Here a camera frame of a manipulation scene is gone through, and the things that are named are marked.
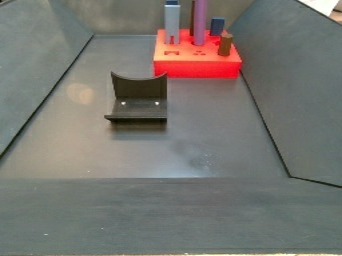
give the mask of red base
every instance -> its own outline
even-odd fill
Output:
[[[168,72],[169,77],[238,78],[242,60],[232,46],[230,56],[220,56],[220,36],[206,31],[206,44],[196,46],[189,30],[181,30],[181,44],[165,44],[165,30],[158,30],[154,67],[155,76]]]

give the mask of gray surface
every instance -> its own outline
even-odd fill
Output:
[[[0,163],[0,178],[286,176],[241,78],[169,79],[166,129],[103,118],[111,71],[153,77],[154,44],[154,36],[91,41]]]
[[[2,159],[0,254],[341,253],[342,190],[288,179],[241,78],[170,79],[168,130],[103,119],[154,40],[93,40]]]
[[[3,180],[0,254],[341,254],[341,198],[286,178]]]
[[[341,25],[297,1],[258,0],[230,31],[292,175],[341,186]]]
[[[229,26],[254,0],[212,0],[208,29],[214,16]],[[165,0],[62,0],[97,34],[149,34],[165,27]],[[181,28],[190,27],[192,0],[181,1]]]
[[[91,36],[58,0],[2,5],[0,155]]]

